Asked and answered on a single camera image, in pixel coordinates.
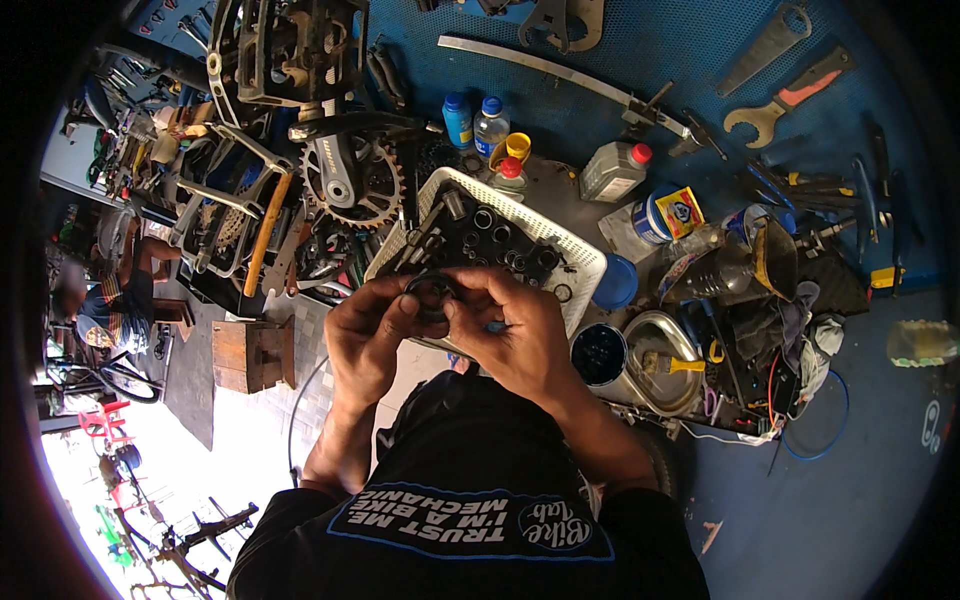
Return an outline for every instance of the black cable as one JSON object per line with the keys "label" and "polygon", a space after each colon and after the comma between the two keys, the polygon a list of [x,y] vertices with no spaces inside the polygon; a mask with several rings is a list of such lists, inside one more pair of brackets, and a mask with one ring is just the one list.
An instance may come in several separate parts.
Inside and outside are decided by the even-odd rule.
{"label": "black cable", "polygon": [[290,429],[287,431],[287,465],[290,467],[290,480],[294,482],[294,488],[300,486],[300,474],[297,473],[297,468],[294,467],[294,417],[297,415],[297,407],[300,406],[300,399],[303,398],[303,393],[306,392],[310,382],[313,381],[314,375],[316,375],[317,371],[319,371],[321,367],[326,364],[326,360],[328,358],[330,358],[329,355],[325,356],[324,360],[317,363],[317,366],[313,368],[313,372],[310,373],[310,376],[306,378],[306,382],[303,383],[303,387],[300,388],[300,393],[297,394],[297,401],[294,402],[294,410],[290,413]]}

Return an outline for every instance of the chainring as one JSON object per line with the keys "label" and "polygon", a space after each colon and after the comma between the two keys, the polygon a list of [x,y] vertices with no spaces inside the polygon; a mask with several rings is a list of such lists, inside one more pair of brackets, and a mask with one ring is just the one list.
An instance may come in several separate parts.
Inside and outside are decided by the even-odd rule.
{"label": "chainring", "polygon": [[360,160],[363,194],[351,208],[333,206],[324,200],[318,190],[324,189],[321,182],[320,160],[322,153],[318,148],[319,138],[307,142],[301,159],[303,186],[320,208],[337,221],[353,228],[378,228],[389,223],[397,214],[403,198],[403,176],[396,156],[390,153],[389,146],[370,142],[370,150]]}

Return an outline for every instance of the t-shirt print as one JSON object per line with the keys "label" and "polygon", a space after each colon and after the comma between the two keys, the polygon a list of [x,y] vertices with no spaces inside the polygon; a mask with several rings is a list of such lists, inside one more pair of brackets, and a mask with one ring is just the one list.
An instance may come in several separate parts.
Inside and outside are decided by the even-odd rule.
{"label": "t-shirt print", "polygon": [[451,492],[414,483],[367,486],[326,532],[450,560],[614,559],[606,532],[586,505],[556,495],[507,490]]}

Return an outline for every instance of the black t-shirt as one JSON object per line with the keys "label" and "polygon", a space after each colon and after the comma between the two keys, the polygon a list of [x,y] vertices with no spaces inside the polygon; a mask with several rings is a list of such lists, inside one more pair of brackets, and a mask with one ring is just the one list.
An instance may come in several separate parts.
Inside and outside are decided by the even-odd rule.
{"label": "black t-shirt", "polygon": [[491,379],[438,375],[398,427],[348,500],[276,494],[228,596],[708,597],[677,504],[627,490],[595,521],[556,422]]}

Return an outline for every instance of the wooden hammer handle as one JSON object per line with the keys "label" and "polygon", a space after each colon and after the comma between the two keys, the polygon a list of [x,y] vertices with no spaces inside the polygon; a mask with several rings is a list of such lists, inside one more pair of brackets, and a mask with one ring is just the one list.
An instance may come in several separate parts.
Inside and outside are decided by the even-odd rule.
{"label": "wooden hammer handle", "polygon": [[280,181],[276,183],[276,189],[274,189],[274,195],[270,198],[270,204],[267,206],[267,212],[263,215],[263,223],[260,224],[260,231],[256,234],[256,244],[253,246],[253,256],[250,257],[247,280],[243,284],[243,295],[247,298],[253,298],[256,293],[256,284],[260,280],[260,267],[263,265],[263,255],[267,253],[270,234],[274,231],[276,217],[280,215],[283,198],[287,195],[290,181],[293,178],[293,173],[280,176]]}

